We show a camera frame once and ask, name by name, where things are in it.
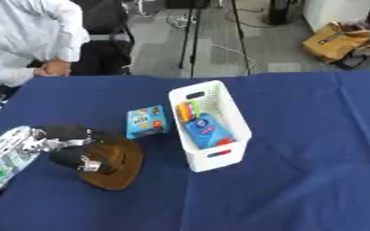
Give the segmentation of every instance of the white cabinet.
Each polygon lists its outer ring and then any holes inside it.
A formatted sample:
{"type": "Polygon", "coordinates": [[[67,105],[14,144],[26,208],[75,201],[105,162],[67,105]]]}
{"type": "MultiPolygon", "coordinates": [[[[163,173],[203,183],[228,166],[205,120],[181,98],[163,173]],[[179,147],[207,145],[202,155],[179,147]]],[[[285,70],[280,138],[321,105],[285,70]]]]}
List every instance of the white cabinet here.
{"type": "Polygon", "coordinates": [[[370,11],[370,0],[306,0],[304,17],[316,32],[329,22],[364,20],[370,11]]]}

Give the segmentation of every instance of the tripod leg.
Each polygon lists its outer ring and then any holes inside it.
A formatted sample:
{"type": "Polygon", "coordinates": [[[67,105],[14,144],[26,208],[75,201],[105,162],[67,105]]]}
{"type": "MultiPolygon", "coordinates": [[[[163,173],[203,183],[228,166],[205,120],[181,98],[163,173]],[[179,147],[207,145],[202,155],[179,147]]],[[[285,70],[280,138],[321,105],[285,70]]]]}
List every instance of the tripod leg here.
{"type": "Polygon", "coordinates": [[[237,11],[237,7],[236,7],[236,0],[231,0],[231,5],[233,7],[233,13],[234,13],[234,16],[236,18],[238,37],[240,39],[241,49],[242,49],[242,52],[243,52],[243,55],[244,55],[245,68],[247,70],[248,75],[251,75],[250,65],[249,65],[248,58],[246,56],[246,50],[245,50],[245,41],[244,41],[245,36],[244,36],[243,29],[241,28],[240,18],[238,17],[238,11],[237,11]]]}
{"type": "Polygon", "coordinates": [[[180,69],[183,69],[183,61],[185,59],[185,53],[187,51],[188,38],[190,37],[190,23],[192,21],[192,14],[193,14],[193,4],[190,6],[190,10],[188,11],[187,27],[185,27],[185,38],[183,40],[182,54],[180,55],[180,64],[178,65],[180,69]]]}
{"type": "Polygon", "coordinates": [[[202,16],[202,9],[198,9],[196,12],[196,26],[195,26],[195,34],[193,37],[193,48],[192,54],[190,55],[190,77],[193,78],[193,74],[195,72],[195,62],[196,56],[198,52],[198,41],[199,41],[199,27],[200,27],[200,18],[202,16]]]}

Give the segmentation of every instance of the blue package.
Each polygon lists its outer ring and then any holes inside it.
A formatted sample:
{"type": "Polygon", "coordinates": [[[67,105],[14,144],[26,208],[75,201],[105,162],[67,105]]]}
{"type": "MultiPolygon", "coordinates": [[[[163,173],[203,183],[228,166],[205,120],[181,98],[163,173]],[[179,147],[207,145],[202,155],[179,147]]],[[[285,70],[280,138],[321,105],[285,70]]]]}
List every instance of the blue package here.
{"type": "Polygon", "coordinates": [[[186,123],[185,129],[200,149],[216,147],[234,141],[233,135],[208,113],[202,113],[199,119],[186,123]]]}
{"type": "Polygon", "coordinates": [[[126,137],[134,139],[150,134],[168,133],[162,106],[152,106],[127,113],[126,137]]]}

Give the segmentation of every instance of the hand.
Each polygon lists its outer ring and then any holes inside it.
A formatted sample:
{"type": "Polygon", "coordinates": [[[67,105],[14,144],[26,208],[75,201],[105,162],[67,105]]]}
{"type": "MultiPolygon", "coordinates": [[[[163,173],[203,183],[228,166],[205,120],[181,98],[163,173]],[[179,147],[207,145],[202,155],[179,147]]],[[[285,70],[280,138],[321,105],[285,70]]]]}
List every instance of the hand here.
{"type": "Polygon", "coordinates": [[[64,60],[55,59],[41,66],[49,76],[69,76],[71,64],[64,60]]]}
{"type": "Polygon", "coordinates": [[[37,76],[37,77],[48,77],[50,76],[46,71],[44,71],[43,69],[35,69],[33,71],[33,75],[34,76],[37,76]]]}

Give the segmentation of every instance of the sleeve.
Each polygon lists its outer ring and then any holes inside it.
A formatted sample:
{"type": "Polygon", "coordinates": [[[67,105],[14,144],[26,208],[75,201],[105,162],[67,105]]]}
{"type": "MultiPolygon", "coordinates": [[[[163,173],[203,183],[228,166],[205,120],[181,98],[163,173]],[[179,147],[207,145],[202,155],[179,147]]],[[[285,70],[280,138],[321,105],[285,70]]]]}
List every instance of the sleeve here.
{"type": "Polygon", "coordinates": [[[6,68],[0,58],[0,85],[18,87],[33,78],[34,69],[10,69],[6,68]]]}
{"type": "Polygon", "coordinates": [[[70,0],[18,0],[23,8],[33,14],[49,16],[60,24],[57,55],[68,62],[78,61],[83,43],[89,42],[88,32],[83,27],[81,7],[70,0]]]}

